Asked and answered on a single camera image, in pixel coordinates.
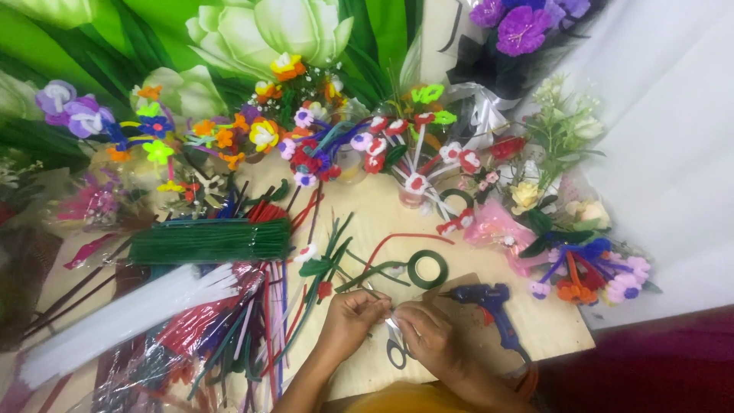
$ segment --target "large green flower print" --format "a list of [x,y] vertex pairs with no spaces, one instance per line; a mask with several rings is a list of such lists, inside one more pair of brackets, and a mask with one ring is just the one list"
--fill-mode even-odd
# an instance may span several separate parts
[[283,52],[324,67],[346,47],[354,18],[339,22],[338,0],[225,0],[201,6],[186,22],[204,60],[235,73],[275,79],[270,63]]

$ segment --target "floral backdrop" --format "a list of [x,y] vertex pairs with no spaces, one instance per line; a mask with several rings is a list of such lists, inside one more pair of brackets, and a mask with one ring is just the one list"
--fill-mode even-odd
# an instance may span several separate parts
[[417,81],[422,12],[422,0],[0,0],[0,155],[87,164],[83,143],[39,122],[34,96],[52,79],[120,117],[138,109],[135,90],[163,85],[161,102],[196,121],[239,110],[288,52],[342,62],[345,91],[374,107]]

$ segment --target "floral tape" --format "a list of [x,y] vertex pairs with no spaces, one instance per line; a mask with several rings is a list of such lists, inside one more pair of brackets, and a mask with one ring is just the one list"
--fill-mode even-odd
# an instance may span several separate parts
[[[459,196],[461,197],[461,199],[466,201],[466,208],[463,208],[463,209],[467,209],[467,208],[474,209],[474,198],[472,198],[471,195],[467,194],[466,192],[462,190],[458,190],[456,188],[449,188],[443,191],[441,194],[439,194],[438,198],[441,200],[441,202],[446,202],[446,199],[452,195]],[[440,216],[442,219],[447,220],[447,221],[456,219],[457,217],[456,215],[451,214],[449,212],[446,213],[448,215],[448,218],[445,217],[443,213],[441,212],[441,208],[439,207],[439,204],[436,204],[436,212],[438,212],[438,216]]]
[[[433,281],[426,281],[418,275],[418,261],[421,261],[421,259],[423,258],[433,259],[438,264],[438,277],[436,277],[436,279]],[[407,267],[410,281],[412,281],[413,284],[419,286],[424,290],[436,288],[446,282],[446,279],[448,278],[448,264],[446,263],[446,260],[436,251],[421,250],[416,252],[415,254],[413,254],[413,256],[410,257],[410,261],[408,262]]]

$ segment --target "hand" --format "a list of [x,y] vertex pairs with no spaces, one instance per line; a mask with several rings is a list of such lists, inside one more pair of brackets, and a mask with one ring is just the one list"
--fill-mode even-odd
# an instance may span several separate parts
[[364,290],[334,295],[315,352],[336,368],[362,345],[370,328],[390,318],[392,298]]
[[395,317],[408,350],[432,375],[444,383],[462,377],[465,363],[446,314],[433,304],[406,301]]

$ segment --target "person's left hand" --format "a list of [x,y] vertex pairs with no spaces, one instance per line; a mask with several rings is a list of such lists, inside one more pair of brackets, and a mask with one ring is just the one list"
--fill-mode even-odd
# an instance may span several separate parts
[[362,345],[370,328],[390,318],[392,298],[364,290],[334,295],[314,351],[334,368]]

